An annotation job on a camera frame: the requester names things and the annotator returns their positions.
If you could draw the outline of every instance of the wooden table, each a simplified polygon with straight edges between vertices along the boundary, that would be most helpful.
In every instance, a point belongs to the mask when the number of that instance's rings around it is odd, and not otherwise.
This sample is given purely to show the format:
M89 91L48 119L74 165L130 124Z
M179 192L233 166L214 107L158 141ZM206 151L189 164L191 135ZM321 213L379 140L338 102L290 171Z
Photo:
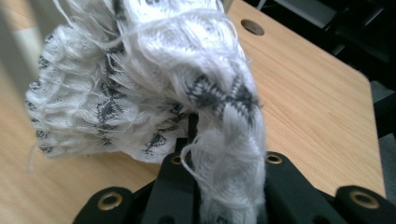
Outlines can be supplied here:
M289 157L329 194L358 185L385 195L369 82L244 2L234 1L229 15L252 58L267 149ZM242 19L265 34L246 31ZM71 223L98 190L135 191L155 178L159 165L122 153L50 160L34 152L27 173L34 131L3 78L0 90L0 223Z

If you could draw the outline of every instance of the knitted cloth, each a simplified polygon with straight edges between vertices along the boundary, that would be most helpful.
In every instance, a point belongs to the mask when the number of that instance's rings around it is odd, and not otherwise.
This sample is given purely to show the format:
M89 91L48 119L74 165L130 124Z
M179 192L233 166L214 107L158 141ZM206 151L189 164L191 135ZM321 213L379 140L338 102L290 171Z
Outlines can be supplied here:
M162 162L196 112L198 134L181 156L201 190L201 221L255 223L263 210L262 116L221 3L68 3L73 16L46 38L39 78L26 92L43 153L123 151Z

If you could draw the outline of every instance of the floor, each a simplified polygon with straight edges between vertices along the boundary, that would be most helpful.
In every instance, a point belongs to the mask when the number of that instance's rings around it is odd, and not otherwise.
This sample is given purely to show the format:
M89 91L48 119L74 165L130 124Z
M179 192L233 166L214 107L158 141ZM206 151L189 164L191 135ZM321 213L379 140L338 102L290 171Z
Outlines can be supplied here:
M333 44L325 40L326 38L322 36L323 33L320 32L318 27L280 7L275 2L269 1L268 5L262 11L319 47L328 47ZM388 90L376 81L371 82L371 87L374 102L393 93L393 91ZM396 139L393 134L390 134L380 138L378 142L387 198L390 202L396 204L396 178L394 177L396 176Z

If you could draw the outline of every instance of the white knitted fabric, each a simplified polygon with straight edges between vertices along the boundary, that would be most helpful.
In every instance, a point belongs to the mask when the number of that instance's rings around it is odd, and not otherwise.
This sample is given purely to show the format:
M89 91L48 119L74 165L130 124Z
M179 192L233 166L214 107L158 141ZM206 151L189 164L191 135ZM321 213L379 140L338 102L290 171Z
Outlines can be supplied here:
M264 209L262 116L221 3L69 5L73 16L47 37L39 79L26 93L44 154L123 151L161 162L197 112L198 135L181 156L201 190L201 222L256 223Z

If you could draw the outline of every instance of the fuzzy yarn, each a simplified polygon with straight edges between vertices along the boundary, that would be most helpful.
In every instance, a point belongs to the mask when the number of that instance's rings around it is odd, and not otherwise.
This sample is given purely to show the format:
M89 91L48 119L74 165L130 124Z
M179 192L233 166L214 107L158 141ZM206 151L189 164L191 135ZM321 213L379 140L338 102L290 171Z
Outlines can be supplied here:
M73 15L46 38L39 78L26 92L43 153L123 151L162 162L196 112L198 135L181 157L200 187L201 222L256 223L264 209L262 116L221 3L68 3Z

